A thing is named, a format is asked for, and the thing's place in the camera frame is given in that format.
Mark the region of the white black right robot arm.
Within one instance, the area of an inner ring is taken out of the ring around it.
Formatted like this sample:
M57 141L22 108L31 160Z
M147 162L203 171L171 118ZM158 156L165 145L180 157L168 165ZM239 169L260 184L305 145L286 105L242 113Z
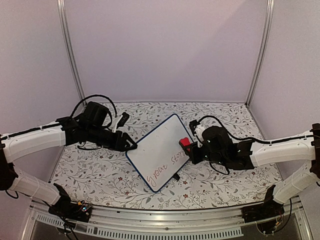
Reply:
M254 137L238 138L223 126L204 128L199 121L189 124L197 141L185 137L179 141L184 153L193 164L202 161L220 165L231 170L252 170L268 164L304 161L304 164L285 180L270 187L258 213L269 218L278 210L278 205L305 190L320 179L320 125L300 135L276 140L259 140Z

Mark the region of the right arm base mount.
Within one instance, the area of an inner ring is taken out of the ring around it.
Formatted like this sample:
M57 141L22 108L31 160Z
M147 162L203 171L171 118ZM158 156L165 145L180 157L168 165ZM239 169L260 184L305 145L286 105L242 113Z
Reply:
M242 218L245 223L273 218L285 213L284 204L277 203L274 200L273 191L275 187L276 185L274 184L267 189L262 203L241 208Z

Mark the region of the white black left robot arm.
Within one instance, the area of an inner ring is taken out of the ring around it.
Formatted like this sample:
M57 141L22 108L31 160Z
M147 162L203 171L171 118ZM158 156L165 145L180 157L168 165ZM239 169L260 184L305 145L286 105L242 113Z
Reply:
M76 143L93 143L98 147L117 152L137 149L137 143L119 130L129 115L112 116L110 110L97 102L90 101L83 112L71 114L43 126L6 134L0 138L0 189L24 194L42 200L63 216L74 213L71 198L62 186L46 183L22 170L16 169L14 161L27 155L55 147Z

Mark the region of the blue framed whiteboard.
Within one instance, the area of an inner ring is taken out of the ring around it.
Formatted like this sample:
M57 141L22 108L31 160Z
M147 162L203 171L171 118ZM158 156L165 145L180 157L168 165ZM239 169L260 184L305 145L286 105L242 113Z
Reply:
M181 118L174 113L142 137L137 149L125 153L152 192L159 192L189 160L179 145L179 140L185 137L191 144L194 142Z

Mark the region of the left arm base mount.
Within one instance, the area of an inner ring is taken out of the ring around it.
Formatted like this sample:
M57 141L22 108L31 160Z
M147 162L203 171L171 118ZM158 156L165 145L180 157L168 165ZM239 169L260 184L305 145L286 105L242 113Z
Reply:
M63 219L88 223L92 214L93 205L84 200L72 202L70 196L62 186L56 183L53 185L58 190L59 199L55 204L49 207L48 212Z

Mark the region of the red whiteboard eraser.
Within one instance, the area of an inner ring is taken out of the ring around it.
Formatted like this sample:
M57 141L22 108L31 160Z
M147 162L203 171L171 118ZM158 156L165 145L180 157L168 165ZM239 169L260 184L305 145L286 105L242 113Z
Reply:
M191 142L190 142L188 137L180 139L178 143L182 148L186 148L191 144Z

